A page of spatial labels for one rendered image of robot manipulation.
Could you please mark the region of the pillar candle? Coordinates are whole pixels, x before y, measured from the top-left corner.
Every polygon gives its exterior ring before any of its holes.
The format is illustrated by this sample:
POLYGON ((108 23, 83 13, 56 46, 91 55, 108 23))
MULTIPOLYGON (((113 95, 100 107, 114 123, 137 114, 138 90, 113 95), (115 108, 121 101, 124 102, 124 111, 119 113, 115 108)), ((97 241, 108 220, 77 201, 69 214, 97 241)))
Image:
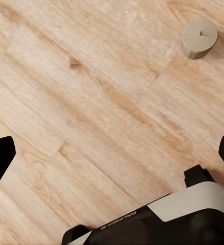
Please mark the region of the pillar candle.
POLYGON ((185 28, 181 50, 186 58, 200 59, 212 49, 218 39, 218 28, 216 24, 205 18, 192 21, 185 28))

